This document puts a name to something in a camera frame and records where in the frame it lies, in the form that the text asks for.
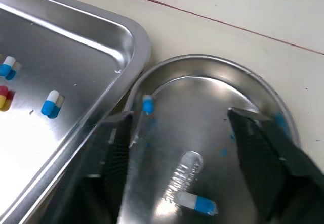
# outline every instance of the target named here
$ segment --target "rectangular metal tray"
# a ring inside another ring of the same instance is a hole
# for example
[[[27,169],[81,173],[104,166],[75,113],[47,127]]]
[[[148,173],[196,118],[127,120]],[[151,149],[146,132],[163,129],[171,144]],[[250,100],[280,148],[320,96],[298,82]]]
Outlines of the rectangular metal tray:
[[[74,0],[0,0],[0,54],[22,68],[0,111],[0,223],[16,223],[46,195],[98,120],[142,71],[150,42],[136,22]],[[65,97],[42,115],[51,90]]]

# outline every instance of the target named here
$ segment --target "blue residue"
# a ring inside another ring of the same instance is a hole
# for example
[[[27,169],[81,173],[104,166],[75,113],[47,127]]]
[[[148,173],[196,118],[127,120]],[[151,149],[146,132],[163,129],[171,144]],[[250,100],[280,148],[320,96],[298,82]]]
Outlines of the blue residue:
[[[284,133],[290,138],[291,136],[285,118],[281,114],[276,114],[274,119],[275,122],[279,125],[279,127],[284,131]]]
[[[227,149],[226,148],[224,148],[224,149],[221,150],[221,155],[223,157],[226,157],[227,156]]]
[[[231,138],[231,141],[235,143],[235,135],[234,134],[230,134],[229,137]]]

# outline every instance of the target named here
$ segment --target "red and yellow capsule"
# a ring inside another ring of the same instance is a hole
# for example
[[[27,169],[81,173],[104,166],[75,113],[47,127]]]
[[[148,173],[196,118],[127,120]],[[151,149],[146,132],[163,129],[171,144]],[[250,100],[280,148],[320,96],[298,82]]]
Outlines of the red and yellow capsule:
[[[8,91],[9,90],[6,86],[0,86],[0,109],[5,105]]]
[[[15,95],[15,91],[9,90],[8,94],[7,94],[7,98],[5,101],[5,104],[3,105],[3,107],[0,109],[1,111],[8,111],[10,109],[11,106],[11,102],[14,99],[14,95]]]

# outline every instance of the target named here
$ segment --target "kidney-shaped metal dish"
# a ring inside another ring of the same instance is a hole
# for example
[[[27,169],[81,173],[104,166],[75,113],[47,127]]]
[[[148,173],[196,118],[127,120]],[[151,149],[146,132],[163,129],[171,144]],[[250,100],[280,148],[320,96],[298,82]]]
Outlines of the kidney-shaped metal dish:
[[[141,110],[144,94],[155,96],[154,126],[131,148],[121,223],[257,223],[227,109],[270,116],[299,145],[294,122],[275,90],[237,63],[187,55],[148,70],[134,85],[125,110]],[[189,191],[215,201],[219,215],[201,215],[164,198],[187,151],[197,152],[204,161]]]

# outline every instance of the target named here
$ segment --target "blue and white capsule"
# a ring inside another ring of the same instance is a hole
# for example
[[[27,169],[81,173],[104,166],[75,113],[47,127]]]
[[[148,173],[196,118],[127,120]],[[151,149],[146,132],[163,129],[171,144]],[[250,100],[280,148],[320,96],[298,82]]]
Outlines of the blue and white capsule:
[[[3,76],[3,77],[8,76],[15,61],[16,61],[15,58],[13,58],[11,56],[7,56],[5,61],[0,65],[0,76]]]
[[[8,81],[14,79],[14,77],[16,76],[16,74],[18,73],[20,68],[21,68],[21,64],[16,61],[14,63],[14,65],[12,66],[11,71],[9,72],[9,74],[5,77],[5,79],[8,80]]]
[[[154,99],[151,95],[143,96],[142,110],[146,114],[152,114],[154,112]]]
[[[207,215],[218,214],[216,203],[212,200],[193,195],[186,191],[178,191],[175,193],[175,202],[178,205],[188,207]]]
[[[42,114],[49,116],[50,113],[53,111],[54,107],[55,107],[55,103],[58,99],[58,97],[60,96],[59,92],[56,90],[52,90],[49,95],[47,96],[47,99],[45,101],[45,103],[43,104],[42,107]]]
[[[54,109],[49,114],[49,116],[47,116],[49,119],[55,119],[58,116],[58,114],[59,114],[59,112],[61,110],[63,101],[64,101],[64,97],[62,95],[59,95],[59,97],[56,100]]]

